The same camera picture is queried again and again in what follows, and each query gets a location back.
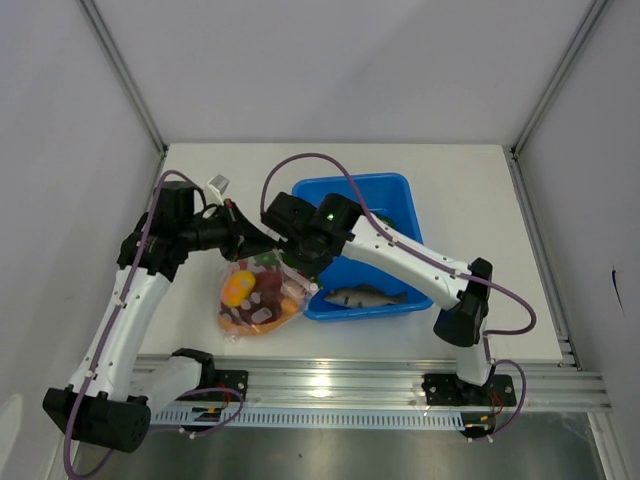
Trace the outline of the green chili pepper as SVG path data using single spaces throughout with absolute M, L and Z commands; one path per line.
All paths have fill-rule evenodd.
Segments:
M 259 254 L 253 257 L 256 266 L 269 267 L 278 264 L 277 255 L 273 252 Z

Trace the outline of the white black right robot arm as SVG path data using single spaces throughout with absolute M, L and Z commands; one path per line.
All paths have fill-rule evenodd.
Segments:
M 321 274 L 342 256 L 384 271 L 429 297 L 440 308 L 434 334 L 456 348 L 458 395 L 475 404 L 491 394 L 491 360 L 483 339 L 490 262 L 447 260 L 339 194 L 327 195 L 315 207 L 280 193 L 269 207 L 260 208 L 260 217 L 283 238 L 281 249 L 293 266 L 309 276 Z

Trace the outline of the clear pink-dotted zip bag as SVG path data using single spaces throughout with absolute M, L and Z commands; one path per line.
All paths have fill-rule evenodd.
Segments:
M 228 262 L 220 280 L 217 322 L 232 339 L 274 332 L 304 314 L 320 291 L 280 250 Z

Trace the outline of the grey fish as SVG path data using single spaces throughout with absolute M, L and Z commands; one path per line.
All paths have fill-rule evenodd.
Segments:
M 351 287 L 331 289 L 324 300 L 335 306 L 359 309 L 402 305 L 407 301 L 406 292 L 390 295 L 371 285 L 360 284 Z

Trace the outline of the raw steak slice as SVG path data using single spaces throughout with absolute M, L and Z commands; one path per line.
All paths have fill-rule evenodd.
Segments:
M 249 308 L 220 304 L 218 325 L 224 333 L 235 337 L 266 335 L 280 328 L 301 311 L 293 299 L 283 296 L 249 299 Z

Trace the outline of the yellow mango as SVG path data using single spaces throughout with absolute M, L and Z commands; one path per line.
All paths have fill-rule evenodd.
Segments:
M 224 282 L 221 302 L 227 307 L 238 307 L 252 293 L 256 284 L 255 275 L 248 270 L 237 270 Z

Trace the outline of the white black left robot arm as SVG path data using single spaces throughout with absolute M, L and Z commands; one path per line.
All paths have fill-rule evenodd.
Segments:
M 114 292 L 85 358 L 68 385 L 49 389 L 43 400 L 66 441 L 131 453 L 165 406 L 187 393 L 204 400 L 215 392 L 212 355 L 188 348 L 175 351 L 139 389 L 131 387 L 150 320 L 190 253 L 217 250 L 236 261 L 275 246 L 231 200 L 209 213 L 196 211 L 198 193 L 187 181 L 158 186 L 149 210 L 122 243 Z

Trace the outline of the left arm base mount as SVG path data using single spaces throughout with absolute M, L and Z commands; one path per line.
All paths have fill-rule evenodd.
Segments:
M 239 369 L 217 370 L 211 379 L 202 381 L 197 387 L 197 394 L 181 395 L 178 401 L 205 402 L 238 402 L 239 397 L 245 400 L 249 381 L 249 372 Z

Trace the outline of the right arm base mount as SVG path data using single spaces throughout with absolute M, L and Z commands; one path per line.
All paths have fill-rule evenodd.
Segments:
M 463 382 L 455 374 L 424 374 L 421 387 L 429 406 L 515 407 L 518 403 L 509 375 L 493 374 L 484 385 L 477 386 Z

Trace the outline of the green cucumber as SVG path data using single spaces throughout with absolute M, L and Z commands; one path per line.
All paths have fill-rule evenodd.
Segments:
M 379 215 L 378 213 L 375 213 L 374 216 L 378 220 L 380 220 L 383 224 L 387 225 L 388 227 L 392 229 L 395 228 L 395 222 L 390 217 L 387 217 L 385 215 Z

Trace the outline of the red lobster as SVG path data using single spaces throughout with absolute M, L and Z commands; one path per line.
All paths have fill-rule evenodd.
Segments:
M 223 281 L 223 284 L 227 280 L 227 278 L 231 275 L 231 273 L 235 271 L 231 271 L 226 275 L 226 278 Z M 260 301 L 260 298 L 264 298 L 264 297 L 271 297 L 271 296 L 286 297 L 281 292 L 281 286 L 286 280 L 289 280 L 289 279 L 281 270 L 275 269 L 275 270 L 263 270 L 261 272 L 256 272 L 256 273 L 254 273 L 253 271 L 251 272 L 256 277 L 256 284 L 254 286 L 254 289 L 251 295 L 245 301 L 243 301 L 242 304 L 240 305 L 244 309 L 249 308 L 249 299 L 252 299 L 253 302 L 258 303 Z M 304 304 L 304 298 L 301 301 L 296 301 L 296 302 L 300 305 L 300 308 L 302 310 L 302 307 Z

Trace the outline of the beige egg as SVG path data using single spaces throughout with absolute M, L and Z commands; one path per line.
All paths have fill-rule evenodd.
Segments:
M 305 296 L 304 287 L 292 279 L 286 280 L 282 284 L 281 292 L 284 296 L 296 301 L 301 301 Z

